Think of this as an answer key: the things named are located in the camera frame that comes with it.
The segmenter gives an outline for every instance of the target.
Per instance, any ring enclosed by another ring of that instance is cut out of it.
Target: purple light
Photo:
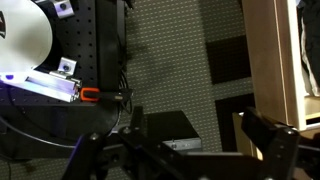
[[[13,75],[6,75],[6,78],[7,78],[8,80],[12,80],[12,79],[14,78],[14,76],[13,76]]]

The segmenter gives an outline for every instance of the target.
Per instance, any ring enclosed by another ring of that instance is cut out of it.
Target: white plastic part
[[[30,0],[0,0],[0,11],[6,26],[5,38],[0,37],[0,78],[22,82],[49,55],[52,29],[44,12]]]

